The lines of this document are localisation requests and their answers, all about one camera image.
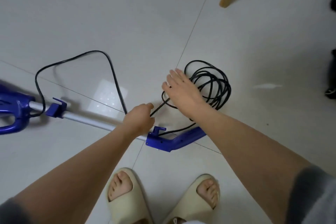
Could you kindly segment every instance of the metal pole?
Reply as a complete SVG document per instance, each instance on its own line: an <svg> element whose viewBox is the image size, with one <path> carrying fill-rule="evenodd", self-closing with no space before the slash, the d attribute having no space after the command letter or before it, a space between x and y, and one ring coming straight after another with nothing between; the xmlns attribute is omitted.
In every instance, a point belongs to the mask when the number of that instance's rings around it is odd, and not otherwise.
<svg viewBox="0 0 336 224"><path fill-rule="evenodd" d="M36 110L36 111L42 111L43 109L43 105L41 103L37 103L34 101L29 102L29 107ZM86 125L90 125L96 128L102 128L104 130L107 131L112 131L113 129L116 128L117 125L121 124L121 122L116 121L116 123L118 124L111 124L111 123L107 123L107 122L103 122L103 121L99 121L99 120L95 120L95 119L91 119L79 114L75 114L69 111L64 111L62 114L62 118L68 119L68 120L73 120L73 121L77 121ZM143 135L143 136L139 136L137 137L137 139L142 140L142 141L146 141L147 136Z"/></svg>

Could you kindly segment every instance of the right hand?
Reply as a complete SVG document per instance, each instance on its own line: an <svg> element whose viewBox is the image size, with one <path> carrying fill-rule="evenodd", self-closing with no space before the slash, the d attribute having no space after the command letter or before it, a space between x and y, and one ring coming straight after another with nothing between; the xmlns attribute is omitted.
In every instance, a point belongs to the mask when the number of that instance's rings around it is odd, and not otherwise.
<svg viewBox="0 0 336 224"><path fill-rule="evenodd" d="M198 88L180 69L169 71L167 82L162 84L162 89L167 93L174 105L184 116L194 119L195 113L200 107L208 106Z"/></svg>

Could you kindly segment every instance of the gray sleeve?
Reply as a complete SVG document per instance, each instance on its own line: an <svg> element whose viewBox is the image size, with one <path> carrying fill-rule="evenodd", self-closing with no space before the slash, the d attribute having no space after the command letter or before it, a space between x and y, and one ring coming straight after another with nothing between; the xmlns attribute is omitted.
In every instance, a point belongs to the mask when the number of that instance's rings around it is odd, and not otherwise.
<svg viewBox="0 0 336 224"><path fill-rule="evenodd" d="M0 224L32 224L29 216L13 198L0 205Z"/></svg>
<svg viewBox="0 0 336 224"><path fill-rule="evenodd" d="M286 223L336 223L336 180L312 166L297 176L288 204Z"/></svg>

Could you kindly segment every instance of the slipper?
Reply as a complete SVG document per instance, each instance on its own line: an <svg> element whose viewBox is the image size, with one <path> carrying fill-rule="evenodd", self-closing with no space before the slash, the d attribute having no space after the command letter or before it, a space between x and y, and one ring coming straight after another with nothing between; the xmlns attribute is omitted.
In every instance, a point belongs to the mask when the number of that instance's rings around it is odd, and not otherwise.
<svg viewBox="0 0 336 224"><path fill-rule="evenodd" d="M204 223L211 222L213 209L199 194L197 194L196 191L198 185L200 185L200 183L206 179L213 179L216 182L216 179L208 174L204 174L198 177L190 185L187 192L183 195L178 204L175 206L174 210L171 211L171 213L163 221L163 224L167 224L174 217L179 217L186 221L199 220Z"/></svg>
<svg viewBox="0 0 336 224"><path fill-rule="evenodd" d="M131 191L109 202L108 193L111 180L113 179L113 176L120 171L127 173L133 183L133 188ZM141 188L133 171L129 168L121 168L116 173L114 173L109 180L106 191L106 199L113 224L132 224L142 219L147 219L148 224L153 224Z"/></svg>

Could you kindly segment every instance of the white tile floor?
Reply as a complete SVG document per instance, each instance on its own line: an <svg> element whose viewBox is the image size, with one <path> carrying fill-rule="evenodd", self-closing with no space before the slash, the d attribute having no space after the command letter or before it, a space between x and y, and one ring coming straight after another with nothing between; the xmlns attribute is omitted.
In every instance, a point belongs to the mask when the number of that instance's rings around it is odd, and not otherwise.
<svg viewBox="0 0 336 224"><path fill-rule="evenodd" d="M232 86L223 112L336 174L336 104L323 96L336 46L329 1L235 0L222 9L219 0L0 0L0 80L35 95L39 68L101 49L111 56L130 110L161 102L169 69L205 60L222 69ZM64 99L75 112L107 121L124 116L103 56L50 69L39 81L47 99ZM278 87L260 87L270 83ZM163 108L156 124L179 128L188 122ZM2 136L0 201L106 133L43 118ZM269 223L208 137L171 153L136 140L118 167L136 171L157 224L202 173L221 185L214 223ZM88 223L108 221L102 195Z"/></svg>

